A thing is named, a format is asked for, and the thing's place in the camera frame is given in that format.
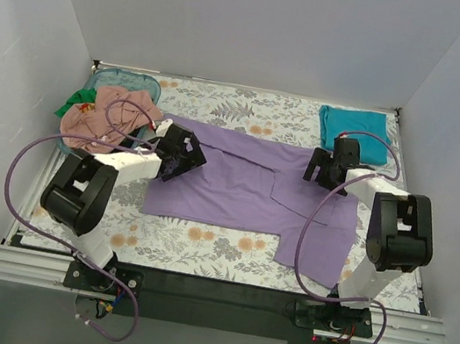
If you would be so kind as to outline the purple t shirt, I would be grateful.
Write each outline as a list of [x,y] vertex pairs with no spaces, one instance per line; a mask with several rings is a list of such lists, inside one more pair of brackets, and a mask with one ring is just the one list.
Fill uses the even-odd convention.
[[[329,193],[303,179],[311,148],[170,118],[195,133],[207,162],[167,182],[150,182],[143,213],[277,235],[275,261],[294,266],[306,218]],[[300,251],[300,274],[329,289],[337,284],[356,241],[357,206],[354,197],[334,195],[317,212]]]

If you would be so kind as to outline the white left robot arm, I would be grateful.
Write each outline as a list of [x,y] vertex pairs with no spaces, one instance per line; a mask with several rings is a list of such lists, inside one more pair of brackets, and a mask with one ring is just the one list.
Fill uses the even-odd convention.
[[110,154],[73,150],[45,188],[40,204],[69,234],[72,253],[88,264],[85,278],[90,287],[107,291],[116,281],[117,274],[110,264],[117,258],[99,224],[112,190],[138,181],[167,182],[205,163],[195,133],[165,119],[156,136],[135,148],[121,146]]

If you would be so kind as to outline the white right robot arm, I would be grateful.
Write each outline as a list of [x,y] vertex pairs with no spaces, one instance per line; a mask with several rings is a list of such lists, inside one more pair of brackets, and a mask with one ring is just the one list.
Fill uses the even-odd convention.
[[[387,285],[405,273],[428,265],[433,258],[433,230],[431,200],[413,195],[393,186],[399,179],[379,174],[360,162],[359,141],[352,131],[334,138],[332,152],[317,148],[303,178],[316,176],[319,186],[327,193],[306,218],[298,237],[294,273],[298,285],[313,300],[327,303],[323,321],[331,330],[341,331],[355,322],[354,309],[363,310],[377,305],[376,300]],[[320,296],[308,290],[299,273],[299,257],[308,228],[317,212],[334,195],[352,195],[370,209],[370,222],[365,237],[366,256],[353,274],[337,283],[329,296]]]

